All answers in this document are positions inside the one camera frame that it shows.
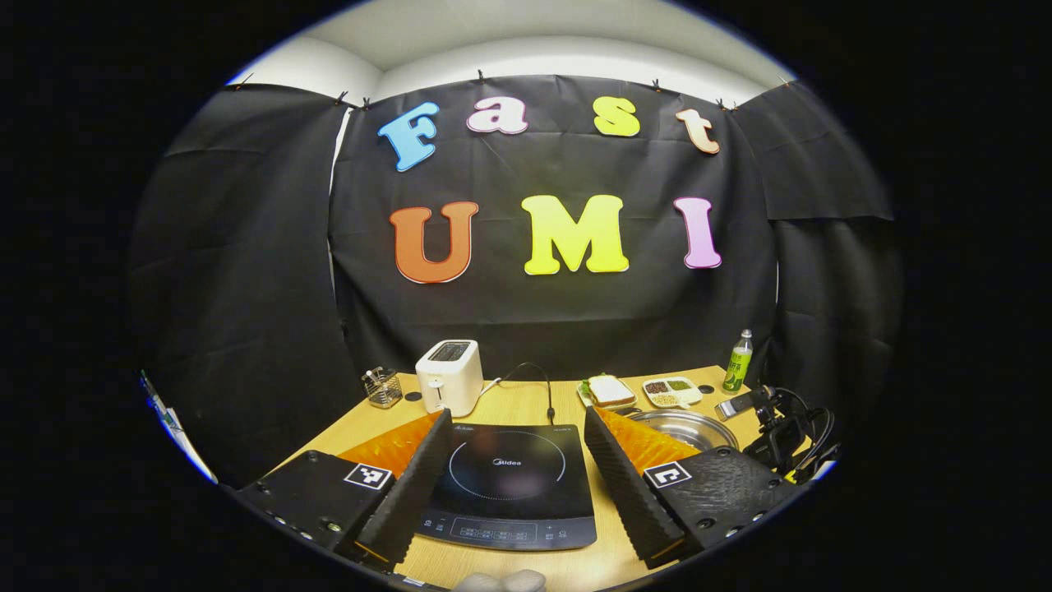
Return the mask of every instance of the wooden table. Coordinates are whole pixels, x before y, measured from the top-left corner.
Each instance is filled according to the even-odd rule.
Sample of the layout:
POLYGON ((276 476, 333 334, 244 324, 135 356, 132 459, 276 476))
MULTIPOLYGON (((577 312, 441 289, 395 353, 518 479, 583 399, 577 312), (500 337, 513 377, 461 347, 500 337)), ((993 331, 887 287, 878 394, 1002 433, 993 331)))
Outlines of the wooden table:
MULTIPOLYGON (((643 394, 643 383, 650 379, 685 376, 695 385, 710 385, 715 392, 702 395, 701 403, 691 411, 715 419, 714 407, 731 397, 720 391, 725 371, 711 366, 695 370, 685 370, 652 376, 621 377, 636 393, 639 403, 634 407, 643 411, 653 410, 649 400, 643 394)), ((400 374, 403 392, 419 391, 416 375, 400 374)), ((427 581, 444 588, 453 588, 472 572, 482 572, 494 577, 504 577, 522 569, 531 569, 547 577, 547 589, 551 592, 574 592, 602 590, 643 577, 672 564, 648 570, 635 557, 628 535, 621 524, 618 509, 607 494, 606 486, 595 467, 595 463, 584 444, 585 408, 576 394, 580 382, 562 381, 551 383, 551 402, 555 408, 555 424, 573 424, 582 435, 588 485, 591 488, 592 507, 595 511, 594 544, 565 551, 500 551, 453 545, 441 540, 414 536, 405 562, 396 571, 413 579, 427 581)), ((488 424, 499 426, 542 426, 547 425, 548 393, 544 381, 507 382, 489 390, 479 400, 474 410, 454 423, 488 424)), ((378 409, 362 402, 338 420, 328 429, 285 461, 291 461, 306 450, 318 450, 327 454, 340 454, 373 436, 425 415, 423 402, 401 401, 390 409, 378 409)), ((744 448, 760 435, 760 423, 755 413, 742 413, 730 419, 725 426, 734 433, 739 446, 744 448)))

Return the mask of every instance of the pink letter i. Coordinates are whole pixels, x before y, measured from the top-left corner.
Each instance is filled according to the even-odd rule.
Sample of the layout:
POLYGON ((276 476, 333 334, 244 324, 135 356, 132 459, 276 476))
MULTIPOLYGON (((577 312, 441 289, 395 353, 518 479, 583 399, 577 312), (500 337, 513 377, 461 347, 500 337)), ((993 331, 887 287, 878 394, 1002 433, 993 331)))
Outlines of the pink letter i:
POLYGON ((722 260, 712 245, 712 230, 709 228, 712 204, 700 197, 681 197, 672 204, 687 223, 687 256, 683 262, 692 268, 719 267, 722 260))

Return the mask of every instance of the white wall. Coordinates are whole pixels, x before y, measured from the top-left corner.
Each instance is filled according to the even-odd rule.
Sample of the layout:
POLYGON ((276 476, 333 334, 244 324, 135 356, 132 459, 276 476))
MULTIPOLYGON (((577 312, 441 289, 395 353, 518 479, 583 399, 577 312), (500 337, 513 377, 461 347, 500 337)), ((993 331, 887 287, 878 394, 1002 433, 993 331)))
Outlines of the white wall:
POLYGON ((241 82, 249 74, 250 84, 282 84, 339 97, 361 104, 362 97, 371 97, 380 68, 331 43, 309 37, 295 37, 264 54, 231 79, 241 82))
POLYGON ((410 62, 380 77, 371 99, 484 76, 562 74, 650 84, 730 106, 768 88, 744 76, 650 45, 595 37, 523 37, 461 47, 410 62))

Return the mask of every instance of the black induction cooktop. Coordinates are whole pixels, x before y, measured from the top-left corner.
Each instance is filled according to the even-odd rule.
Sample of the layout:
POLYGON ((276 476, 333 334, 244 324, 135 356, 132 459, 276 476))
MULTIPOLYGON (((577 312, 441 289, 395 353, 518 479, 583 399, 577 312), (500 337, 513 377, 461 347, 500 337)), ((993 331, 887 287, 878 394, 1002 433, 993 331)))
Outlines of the black induction cooktop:
POLYGON ((576 426, 453 426, 453 452, 417 532, 449 543, 545 551, 595 543, 576 426))

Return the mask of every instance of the white ceiling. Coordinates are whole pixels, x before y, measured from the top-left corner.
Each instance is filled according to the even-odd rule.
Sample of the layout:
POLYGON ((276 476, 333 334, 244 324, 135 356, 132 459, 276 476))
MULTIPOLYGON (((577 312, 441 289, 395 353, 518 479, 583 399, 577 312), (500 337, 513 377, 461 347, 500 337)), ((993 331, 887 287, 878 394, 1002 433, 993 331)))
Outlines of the white ceiling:
POLYGON ((566 35, 653 45, 768 88, 795 78, 727 29, 661 0, 372 0, 303 35, 343 47, 385 72, 465 45, 566 35))

